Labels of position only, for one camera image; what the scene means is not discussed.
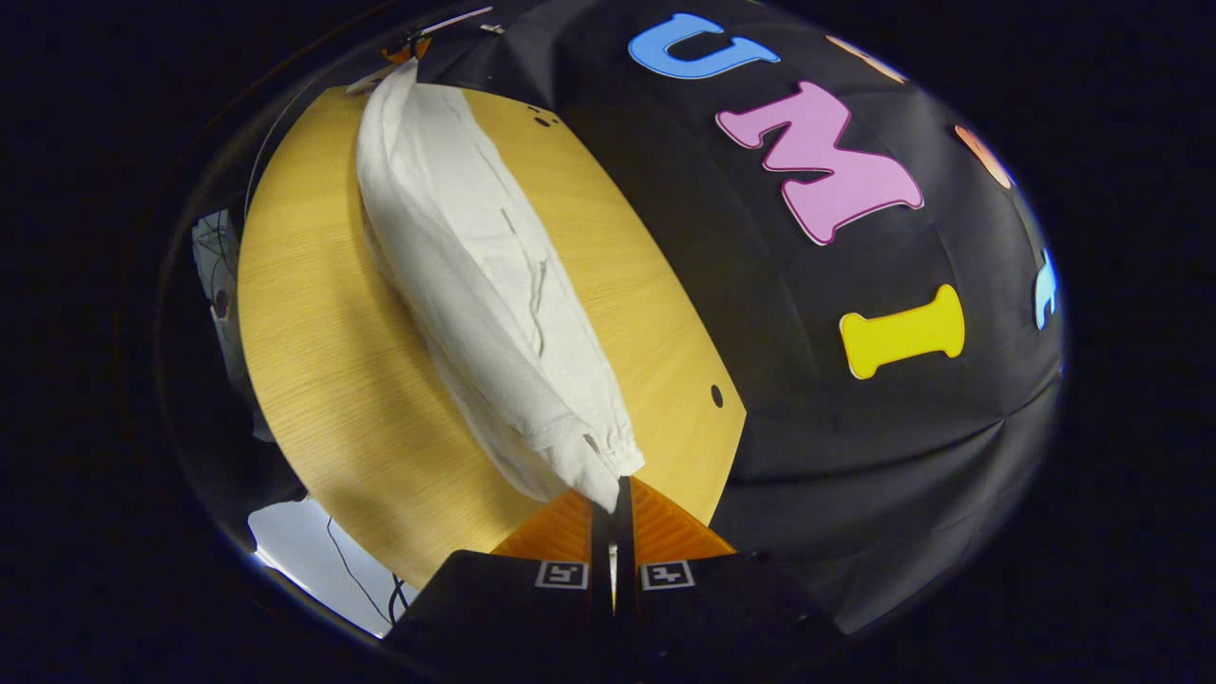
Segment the blue letter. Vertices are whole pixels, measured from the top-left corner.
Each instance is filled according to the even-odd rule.
[[[668,55],[668,47],[699,33],[722,33],[722,27],[709,19],[680,12],[672,15],[670,21],[637,34],[629,41],[629,55],[652,72],[686,79],[709,78],[755,60],[781,61],[772,50],[747,38],[732,38],[733,45],[730,47],[691,62]]]
[[[1052,258],[1047,254],[1047,250],[1043,250],[1043,268],[1038,269],[1038,276],[1035,277],[1035,323],[1038,324],[1038,330],[1047,325],[1047,315],[1043,313],[1043,307],[1047,304],[1052,305],[1054,314],[1055,269],[1052,268]]]

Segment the round table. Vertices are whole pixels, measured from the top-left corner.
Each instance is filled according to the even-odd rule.
[[[637,476],[708,523],[745,409],[680,281],[557,116],[462,92],[544,220],[617,372],[646,455]],[[354,168],[366,101],[325,91],[270,159],[241,248],[241,335],[292,469],[355,540],[421,588],[450,553],[491,550],[542,504],[480,452],[370,259]]]

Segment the foam letter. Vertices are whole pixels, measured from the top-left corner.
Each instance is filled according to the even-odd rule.
[[[637,34],[629,41],[629,55],[652,72],[685,79],[708,78],[756,60],[781,61],[772,50],[747,38],[732,38],[733,45],[699,60],[677,60],[668,55],[668,47],[700,33],[722,33],[722,27],[696,15],[680,12]]]
[[[781,187],[786,204],[811,240],[827,245],[844,224],[893,204],[924,206],[921,189],[899,162],[837,147],[850,117],[844,102],[814,83],[798,85],[798,94],[749,112],[719,112],[717,125],[753,150],[764,144],[770,130],[788,127],[764,167],[832,174],[810,183],[787,180]]]
[[[883,364],[929,352],[945,352],[953,359],[963,353],[966,332],[963,307],[948,285],[939,287],[933,302],[923,307],[876,319],[840,318],[849,370],[858,380],[873,377]]]
[[[1035,277],[1035,323],[1038,324],[1038,330],[1047,325],[1047,314],[1043,313],[1043,307],[1047,304],[1052,305],[1054,314],[1055,269],[1052,268],[1052,258],[1047,254],[1047,250],[1043,250],[1043,267],[1038,269],[1038,275]]]

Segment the wrinkled cloth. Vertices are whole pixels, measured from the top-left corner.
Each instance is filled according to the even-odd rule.
[[[617,377],[540,217],[460,89],[389,74],[356,172],[368,246],[478,443],[517,489],[612,512],[643,465]]]

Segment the wooden table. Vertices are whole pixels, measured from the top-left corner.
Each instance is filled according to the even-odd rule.
[[[637,475],[708,522],[745,411],[692,303],[554,114],[465,95],[544,220],[617,372],[646,454]],[[366,101],[326,91],[270,159],[241,248],[241,335],[288,462],[355,540],[421,588],[451,551],[489,551],[541,504],[480,452],[409,310],[370,262],[354,170]]]

